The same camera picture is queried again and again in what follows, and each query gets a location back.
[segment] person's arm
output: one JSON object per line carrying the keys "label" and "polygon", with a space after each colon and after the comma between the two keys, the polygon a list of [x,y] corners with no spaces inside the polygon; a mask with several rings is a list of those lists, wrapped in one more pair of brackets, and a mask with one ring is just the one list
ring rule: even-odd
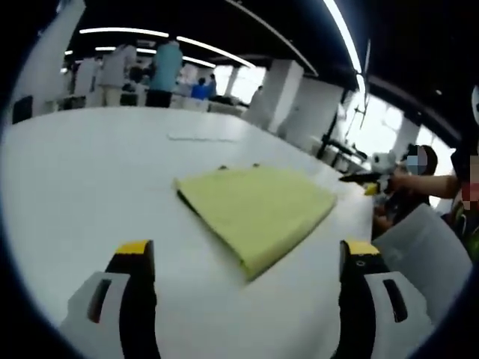
{"label": "person's arm", "polygon": [[386,209],[384,208],[383,205],[376,206],[376,207],[374,207],[374,214],[375,215],[385,215],[386,214]]}
{"label": "person's arm", "polygon": [[416,176],[396,174],[391,178],[393,190],[405,187],[424,194],[444,199],[454,199],[460,190],[456,176]]}
{"label": "person's arm", "polygon": [[385,216],[375,215],[373,217],[373,225],[376,226],[378,234],[383,234],[393,226],[393,222],[389,221]]}

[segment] desk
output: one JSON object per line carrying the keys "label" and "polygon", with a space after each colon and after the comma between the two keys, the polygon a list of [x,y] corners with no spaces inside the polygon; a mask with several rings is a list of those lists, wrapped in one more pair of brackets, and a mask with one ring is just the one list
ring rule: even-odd
{"label": "desk", "polygon": [[[170,141],[169,132],[237,142]],[[1,149],[10,248],[53,325],[115,249],[155,245],[156,338],[164,358],[330,358],[339,341],[339,242],[369,239],[363,189],[236,117],[164,108],[87,108],[10,126]],[[254,163],[306,172],[338,194],[321,225],[247,284],[235,256],[183,203],[173,178]]]}

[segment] window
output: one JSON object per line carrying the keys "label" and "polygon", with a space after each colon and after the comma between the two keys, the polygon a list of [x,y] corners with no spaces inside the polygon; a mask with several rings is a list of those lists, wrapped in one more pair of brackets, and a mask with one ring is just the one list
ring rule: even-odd
{"label": "window", "polygon": [[[348,111],[349,116],[354,114],[354,108]],[[389,152],[393,148],[403,122],[403,113],[381,99],[370,96],[362,126],[361,121],[361,113],[356,114],[353,120],[347,120],[351,122],[347,139],[358,150],[371,156],[373,153]]]}
{"label": "window", "polygon": [[[438,163],[436,169],[437,176],[444,176],[452,173],[453,166],[451,162],[451,155],[454,149],[451,149],[439,137],[434,135],[427,127],[421,126],[419,129],[417,145],[428,145],[436,152]],[[430,197],[431,206],[436,208],[441,199],[437,197]]]}
{"label": "window", "polygon": [[231,95],[244,103],[250,103],[257,88],[263,84],[266,69],[264,67],[241,67],[238,76],[231,89]]}
{"label": "window", "polygon": [[213,73],[216,77],[216,93],[219,96],[224,96],[228,82],[230,81],[231,73],[233,72],[232,66],[217,66]]}

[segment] folded towel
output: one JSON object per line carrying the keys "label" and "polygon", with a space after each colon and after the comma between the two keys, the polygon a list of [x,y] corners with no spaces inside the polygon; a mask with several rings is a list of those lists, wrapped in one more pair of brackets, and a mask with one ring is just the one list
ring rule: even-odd
{"label": "folded towel", "polygon": [[240,258],[249,280],[298,245],[336,202],[304,174],[265,167],[213,171],[176,186]]}

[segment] white table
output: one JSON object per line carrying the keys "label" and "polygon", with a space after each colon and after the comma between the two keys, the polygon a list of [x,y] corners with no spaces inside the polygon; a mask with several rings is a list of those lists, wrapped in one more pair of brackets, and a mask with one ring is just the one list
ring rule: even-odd
{"label": "white table", "polygon": [[[171,141],[170,132],[237,136]],[[306,172],[338,193],[329,217],[247,284],[236,258],[181,203],[173,178],[254,163]],[[12,254],[54,325],[115,249],[155,245],[162,358],[329,358],[339,339],[339,242],[370,238],[372,203],[357,185],[233,116],[158,108],[89,108],[11,126],[1,193]]]}

